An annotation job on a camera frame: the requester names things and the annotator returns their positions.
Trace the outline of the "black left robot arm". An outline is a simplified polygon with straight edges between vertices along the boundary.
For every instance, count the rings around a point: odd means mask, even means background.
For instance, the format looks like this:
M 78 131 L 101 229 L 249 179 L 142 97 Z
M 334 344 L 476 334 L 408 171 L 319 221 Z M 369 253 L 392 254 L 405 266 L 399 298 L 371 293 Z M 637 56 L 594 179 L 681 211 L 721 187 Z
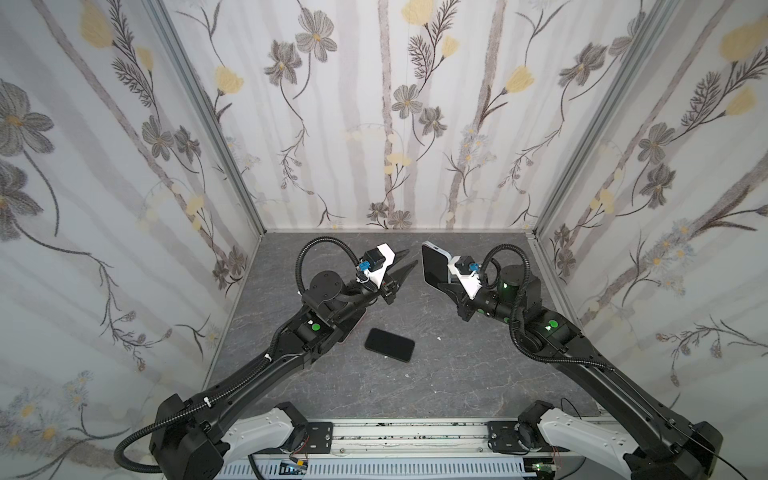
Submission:
M 233 458 L 235 425 L 246 408 L 288 377 L 308 368 L 343 342 L 378 300 L 391 304 L 416 261 L 381 244 L 353 259 L 354 276 L 333 270 L 300 283 L 301 306 L 279 326 L 265 350 L 235 373 L 158 407 L 149 451 L 167 479 L 212 479 Z

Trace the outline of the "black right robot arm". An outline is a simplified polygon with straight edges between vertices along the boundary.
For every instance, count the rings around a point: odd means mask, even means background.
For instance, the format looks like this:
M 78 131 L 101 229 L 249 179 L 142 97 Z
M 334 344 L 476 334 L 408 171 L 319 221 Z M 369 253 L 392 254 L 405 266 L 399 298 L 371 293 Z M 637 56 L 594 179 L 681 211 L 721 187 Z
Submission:
M 625 479 L 711 477 L 722 434 L 656 400 L 599 353 L 574 323 L 543 307 L 539 281 L 528 266 L 504 267 L 487 284 L 472 258 L 457 257 L 427 261 L 424 277 L 456 304 L 463 320 L 481 314 L 504 323 L 524 356 L 554 366 L 618 424 L 602 427 L 537 401 L 517 418 L 526 448 L 563 447 Z

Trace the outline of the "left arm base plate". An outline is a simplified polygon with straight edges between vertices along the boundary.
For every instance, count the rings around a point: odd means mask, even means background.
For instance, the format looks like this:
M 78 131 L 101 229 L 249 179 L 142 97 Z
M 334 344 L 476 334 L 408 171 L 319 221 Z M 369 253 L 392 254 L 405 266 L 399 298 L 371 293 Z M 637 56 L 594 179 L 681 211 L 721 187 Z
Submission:
M 326 455 L 331 452 L 334 424 L 332 422 L 310 422 L 307 424 L 306 438 L 298 450 L 299 454 Z

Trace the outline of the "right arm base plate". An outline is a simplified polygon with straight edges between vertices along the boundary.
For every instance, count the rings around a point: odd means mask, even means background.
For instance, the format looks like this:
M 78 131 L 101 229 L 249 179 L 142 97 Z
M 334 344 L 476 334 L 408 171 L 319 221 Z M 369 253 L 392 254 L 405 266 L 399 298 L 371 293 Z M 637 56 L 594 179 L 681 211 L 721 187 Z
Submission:
M 493 453 L 524 455 L 527 452 L 519 443 L 517 421 L 489 421 L 486 426 L 487 445 Z

